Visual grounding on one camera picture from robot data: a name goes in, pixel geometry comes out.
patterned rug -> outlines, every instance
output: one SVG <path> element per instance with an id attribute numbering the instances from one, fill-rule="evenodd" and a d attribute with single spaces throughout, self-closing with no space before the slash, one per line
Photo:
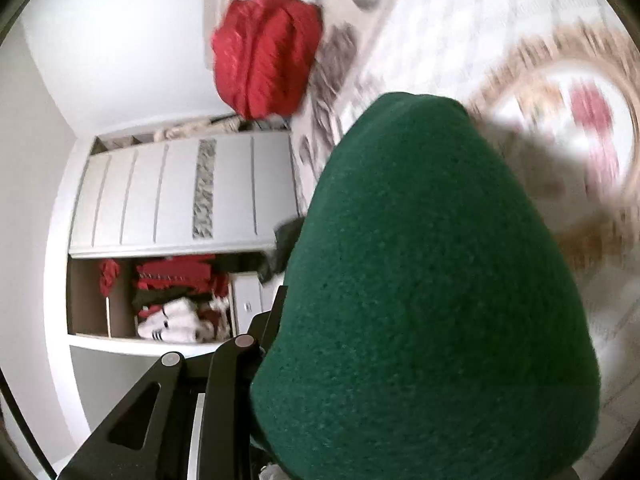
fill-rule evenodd
<path id="1" fill-rule="evenodd" d="M 302 209 L 380 94 L 465 104 L 575 271 L 602 374 L 575 469 L 595 480 L 640 418 L 640 54 L 606 0 L 369 1 L 321 2 L 337 10 L 292 122 Z"/>

green fuzzy cover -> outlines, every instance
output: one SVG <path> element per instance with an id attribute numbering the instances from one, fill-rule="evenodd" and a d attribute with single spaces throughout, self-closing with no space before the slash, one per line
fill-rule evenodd
<path id="1" fill-rule="evenodd" d="M 386 94 L 333 152 L 251 389 L 304 480 L 545 480 L 600 379 L 540 216 L 464 108 Z"/>

red bag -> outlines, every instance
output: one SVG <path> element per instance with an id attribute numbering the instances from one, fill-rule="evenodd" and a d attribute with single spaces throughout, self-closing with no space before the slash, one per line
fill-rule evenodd
<path id="1" fill-rule="evenodd" d="M 245 119 L 300 106 L 322 36 L 319 7 L 301 0 L 232 0 L 211 37 L 218 94 Z"/>

folded clothes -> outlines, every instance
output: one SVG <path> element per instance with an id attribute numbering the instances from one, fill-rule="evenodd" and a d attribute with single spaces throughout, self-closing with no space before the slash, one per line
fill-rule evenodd
<path id="1" fill-rule="evenodd" d="M 200 303 L 209 301 L 212 298 L 212 293 L 194 294 L 193 288 L 190 286 L 170 286 L 169 288 L 160 289 L 139 288 L 136 290 L 131 304 L 135 310 L 141 310 L 145 305 L 163 305 L 184 296 L 188 296 L 190 300 Z"/>
<path id="2" fill-rule="evenodd" d="M 212 298 L 207 304 L 206 308 L 210 308 L 211 310 L 219 310 L 220 312 L 224 312 L 229 308 L 230 302 L 229 297 L 225 296 L 224 298 Z"/>
<path id="3" fill-rule="evenodd" d="M 209 292 L 211 265 L 192 258 L 188 260 L 152 260 L 136 267 L 138 288 L 189 286 L 196 292 Z"/>
<path id="4" fill-rule="evenodd" d="M 167 343 L 204 343 L 214 338 L 214 332 L 211 323 L 202 323 L 198 328 L 159 328 L 146 339 Z"/>
<path id="5" fill-rule="evenodd" d="M 215 304 L 223 306 L 225 302 Z M 171 301 L 138 325 L 138 335 L 143 339 L 181 343 L 228 339 L 230 327 L 226 313 L 210 308 L 204 310 L 211 316 L 204 315 L 201 319 L 193 301 L 187 298 Z"/>
<path id="6" fill-rule="evenodd" d="M 155 314 L 156 312 L 160 312 L 162 310 L 162 305 L 149 305 L 142 307 L 142 310 L 138 312 L 138 317 L 140 319 L 146 319 L 147 317 Z"/>
<path id="7" fill-rule="evenodd" d="M 226 298 L 229 295 L 228 274 L 214 274 L 210 286 L 214 298 Z"/>

red cloth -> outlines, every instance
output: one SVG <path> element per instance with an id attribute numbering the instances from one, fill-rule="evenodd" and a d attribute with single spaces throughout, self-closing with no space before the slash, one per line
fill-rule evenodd
<path id="1" fill-rule="evenodd" d="M 198 311 L 198 318 L 212 322 L 213 326 L 218 326 L 222 318 L 222 312 L 219 310 L 211 310 L 210 308 L 201 308 Z"/>
<path id="2" fill-rule="evenodd" d="M 215 254 L 193 254 L 172 256 L 164 260 L 149 260 L 138 265 L 137 288 L 167 288 L 169 286 L 190 286 L 190 294 L 211 292 L 217 298 L 228 296 L 228 276 L 214 274 L 211 260 Z"/>
<path id="3" fill-rule="evenodd" d="M 156 312 L 160 312 L 161 310 L 162 310 L 162 305 L 151 305 L 146 310 L 142 309 L 138 313 L 138 317 L 140 319 L 146 319 L 147 317 L 151 316 L 151 314 L 155 314 Z"/>
<path id="4" fill-rule="evenodd" d="M 305 94 L 321 36 L 315 5 L 232 0 L 211 37 L 218 94 L 245 119 L 290 116 Z"/>
<path id="5" fill-rule="evenodd" d="M 120 274 L 120 264 L 109 258 L 100 262 L 100 293 L 106 298 Z"/>

